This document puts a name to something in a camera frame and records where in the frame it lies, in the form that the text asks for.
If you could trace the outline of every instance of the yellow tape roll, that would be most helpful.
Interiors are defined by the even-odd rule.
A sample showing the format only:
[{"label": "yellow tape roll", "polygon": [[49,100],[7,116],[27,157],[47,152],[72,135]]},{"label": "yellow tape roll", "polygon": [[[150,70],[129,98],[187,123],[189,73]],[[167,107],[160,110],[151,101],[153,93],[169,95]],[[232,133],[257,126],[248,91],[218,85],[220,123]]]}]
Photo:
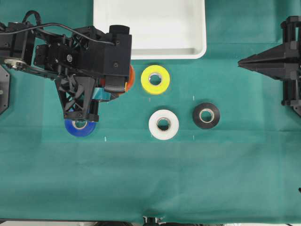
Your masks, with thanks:
[{"label": "yellow tape roll", "polygon": [[[161,82],[158,85],[153,85],[150,82],[151,76],[157,75]],[[170,83],[170,75],[168,71],[159,65],[152,65],[147,67],[142,75],[141,75],[141,84],[142,87],[145,89],[146,92],[152,95],[159,95],[164,93]]]}]

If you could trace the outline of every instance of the white tray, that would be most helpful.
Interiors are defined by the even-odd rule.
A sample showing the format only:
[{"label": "white tray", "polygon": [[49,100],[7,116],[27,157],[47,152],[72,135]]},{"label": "white tray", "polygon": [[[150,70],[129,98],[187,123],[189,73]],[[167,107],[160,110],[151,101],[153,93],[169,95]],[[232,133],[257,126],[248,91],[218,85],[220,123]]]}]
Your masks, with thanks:
[{"label": "white tray", "polygon": [[132,59],[197,59],[206,52],[205,0],[94,0],[94,26],[130,27]]}]

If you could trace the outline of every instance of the table surface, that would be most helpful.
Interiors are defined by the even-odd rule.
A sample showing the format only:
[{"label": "table surface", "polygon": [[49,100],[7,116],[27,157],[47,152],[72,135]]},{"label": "table surface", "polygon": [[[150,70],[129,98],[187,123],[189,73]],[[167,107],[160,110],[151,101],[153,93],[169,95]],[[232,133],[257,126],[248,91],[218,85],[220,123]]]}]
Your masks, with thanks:
[{"label": "table surface", "polygon": [[[237,66],[281,43],[280,23],[300,8],[299,0],[207,0],[205,56],[133,61],[135,86],[101,104],[100,122],[86,138],[65,130],[52,81],[9,71],[10,108],[0,116],[0,218],[301,222],[301,119],[281,106],[281,82]],[[0,0],[0,20],[22,21],[30,9],[44,23],[93,23],[92,0]],[[139,82],[153,64],[171,74],[160,96]],[[204,101],[222,116],[211,130],[192,121]],[[148,119],[164,108],[178,116],[180,130],[158,141]]]}]

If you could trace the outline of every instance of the screw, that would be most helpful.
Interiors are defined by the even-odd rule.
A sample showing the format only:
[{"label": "screw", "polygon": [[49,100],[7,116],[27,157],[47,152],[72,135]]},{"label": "screw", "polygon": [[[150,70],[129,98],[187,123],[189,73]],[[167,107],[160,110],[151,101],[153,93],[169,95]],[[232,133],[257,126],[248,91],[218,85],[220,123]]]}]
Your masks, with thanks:
[{"label": "screw", "polygon": [[72,55],[71,55],[71,54],[68,54],[68,55],[67,55],[67,61],[68,61],[69,63],[71,63],[72,60],[73,60]]}]

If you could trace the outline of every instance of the black mechanical fixture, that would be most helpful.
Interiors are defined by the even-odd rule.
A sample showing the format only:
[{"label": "black mechanical fixture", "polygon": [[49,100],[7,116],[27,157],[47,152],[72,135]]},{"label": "black mechanical fixture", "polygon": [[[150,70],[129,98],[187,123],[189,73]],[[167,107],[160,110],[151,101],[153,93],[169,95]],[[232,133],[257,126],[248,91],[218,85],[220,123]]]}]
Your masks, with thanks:
[{"label": "black mechanical fixture", "polygon": [[[37,25],[27,21],[30,15]],[[47,32],[47,26],[67,29],[71,37]],[[45,44],[35,47],[36,38]],[[0,23],[0,64],[55,80],[67,120],[97,122],[99,102],[126,92],[131,47],[129,27],[121,25],[110,26],[109,33],[93,26],[71,29],[57,23],[42,24],[36,11],[29,11],[21,23]]]},{"label": "black mechanical fixture", "polygon": [[301,116],[301,16],[290,16],[281,24],[283,44],[240,60],[238,65],[283,81],[282,105]]}]

